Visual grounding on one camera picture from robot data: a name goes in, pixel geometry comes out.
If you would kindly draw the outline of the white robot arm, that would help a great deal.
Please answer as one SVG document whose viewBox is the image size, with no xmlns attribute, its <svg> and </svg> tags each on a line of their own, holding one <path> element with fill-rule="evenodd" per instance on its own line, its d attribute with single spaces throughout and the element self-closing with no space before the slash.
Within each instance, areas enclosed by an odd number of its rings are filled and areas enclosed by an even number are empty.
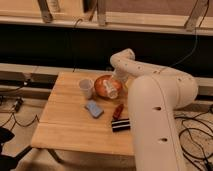
<svg viewBox="0 0 213 171">
<path fill-rule="evenodd" d="M 187 171 L 173 111 L 191 104 L 196 79 L 183 71 L 139 62 L 131 49 L 110 57 L 113 76 L 132 75 L 127 106 L 136 171 Z"/>
</svg>

